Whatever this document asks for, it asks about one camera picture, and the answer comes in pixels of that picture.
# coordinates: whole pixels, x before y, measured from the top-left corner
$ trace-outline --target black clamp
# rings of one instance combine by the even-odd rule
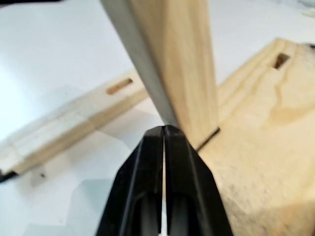
[[[118,170],[96,235],[161,233],[164,143],[167,234],[232,236],[211,171],[170,125],[148,130]]]

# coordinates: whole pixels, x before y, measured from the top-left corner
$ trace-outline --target white surface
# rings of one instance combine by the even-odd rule
[[[315,42],[315,19],[282,2],[211,1],[219,83],[275,37]],[[97,0],[0,9],[0,139],[130,67]],[[147,99],[44,166],[0,184],[1,235],[93,235],[116,170],[159,124]]]
[[[132,68],[97,0],[0,9],[0,140]]]

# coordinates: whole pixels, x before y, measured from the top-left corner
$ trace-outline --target wooden board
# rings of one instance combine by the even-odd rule
[[[194,148],[218,128],[207,0],[102,0],[166,124]]]
[[[284,54],[289,59],[284,61]],[[315,50],[277,39],[219,88],[221,133],[199,154],[236,236],[315,228]]]
[[[9,136],[0,144],[3,175],[40,164],[148,97],[135,70],[101,85]]]

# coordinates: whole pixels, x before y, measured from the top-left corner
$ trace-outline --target light wood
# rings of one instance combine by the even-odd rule
[[[273,68],[280,54],[290,56]],[[219,88],[221,133],[199,154],[236,236],[315,228],[315,50],[277,39]]]
[[[218,127],[207,0],[102,0],[166,124],[199,147]]]
[[[9,136],[0,144],[1,173],[45,162],[146,97],[135,70],[101,85]]]

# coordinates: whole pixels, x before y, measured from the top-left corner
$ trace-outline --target mortise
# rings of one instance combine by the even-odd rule
[[[281,66],[284,65],[284,63],[290,58],[290,56],[284,54],[284,53],[280,53],[278,56],[277,56],[277,59],[276,59],[276,62],[274,64],[274,68],[279,70]]]
[[[133,83],[133,80],[131,78],[125,79],[125,80],[120,81],[119,83],[109,87],[106,90],[106,93],[108,95],[113,95],[113,94],[117,93],[119,90],[123,89],[124,87],[126,87],[132,83]]]

